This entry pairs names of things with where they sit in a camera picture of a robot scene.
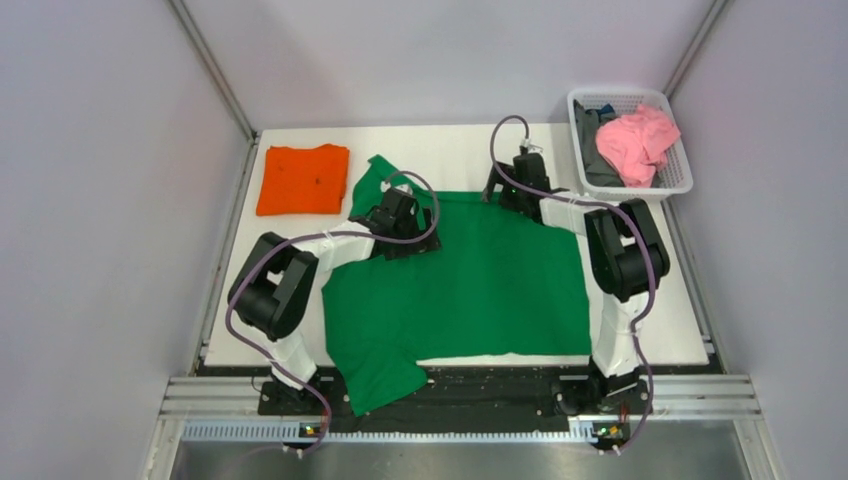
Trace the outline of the green t shirt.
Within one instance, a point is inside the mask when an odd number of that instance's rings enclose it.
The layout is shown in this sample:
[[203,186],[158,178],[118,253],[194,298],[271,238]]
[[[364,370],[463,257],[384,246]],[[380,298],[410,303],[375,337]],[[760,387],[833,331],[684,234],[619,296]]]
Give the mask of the green t shirt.
[[476,192],[435,200],[439,250],[350,263],[323,286],[326,349],[358,416],[424,386],[423,360],[592,349],[574,234]]

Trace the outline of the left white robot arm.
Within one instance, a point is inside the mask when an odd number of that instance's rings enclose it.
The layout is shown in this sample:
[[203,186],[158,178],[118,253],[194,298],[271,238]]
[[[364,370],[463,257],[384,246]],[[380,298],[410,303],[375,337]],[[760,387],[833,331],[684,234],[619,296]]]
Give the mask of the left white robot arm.
[[349,217],[319,233],[283,238],[262,234],[227,294],[225,328],[259,353],[283,387],[283,401],[297,413],[320,404],[329,421],[332,408],[311,380],[317,366],[307,352],[299,326],[318,275],[339,267],[384,257],[398,260],[437,251],[441,202],[422,205],[410,185],[387,186],[380,202],[364,215]]

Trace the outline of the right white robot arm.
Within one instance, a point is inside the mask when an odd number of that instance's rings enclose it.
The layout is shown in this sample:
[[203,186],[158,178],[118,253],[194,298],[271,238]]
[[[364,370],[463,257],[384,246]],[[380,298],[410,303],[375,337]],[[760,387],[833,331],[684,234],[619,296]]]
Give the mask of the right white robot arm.
[[653,382],[640,376],[651,376],[653,369],[639,329],[653,308],[661,278],[670,270],[670,257],[646,202],[613,204],[553,190],[542,156],[527,148],[521,148],[512,164],[493,161],[484,202],[490,202],[497,187],[502,189],[501,207],[586,240],[591,274],[603,294],[588,377],[556,388],[556,407],[566,415],[590,409],[612,412],[629,394],[651,403]]

